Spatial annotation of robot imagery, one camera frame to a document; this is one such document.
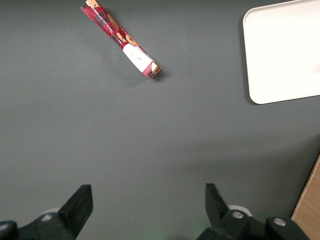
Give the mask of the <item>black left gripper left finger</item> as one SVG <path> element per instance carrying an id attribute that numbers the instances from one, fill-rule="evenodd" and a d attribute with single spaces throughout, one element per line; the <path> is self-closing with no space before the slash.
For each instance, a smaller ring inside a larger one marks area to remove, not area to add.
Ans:
<path id="1" fill-rule="evenodd" d="M 18 227 L 12 220 L 0 223 L 2 240 L 75 240 L 93 211 L 92 186 L 81 185 L 57 212 L 46 212 Z"/>

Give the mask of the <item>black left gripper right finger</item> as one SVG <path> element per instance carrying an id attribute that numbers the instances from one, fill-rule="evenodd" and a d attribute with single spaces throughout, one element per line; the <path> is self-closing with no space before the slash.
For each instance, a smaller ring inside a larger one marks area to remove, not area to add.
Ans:
<path id="1" fill-rule="evenodd" d="M 256 220 L 241 209 L 231 209 L 214 183 L 205 185 L 205 211 L 211 227 L 199 240 L 308 240 L 309 237 L 293 220 L 270 216 Z"/>

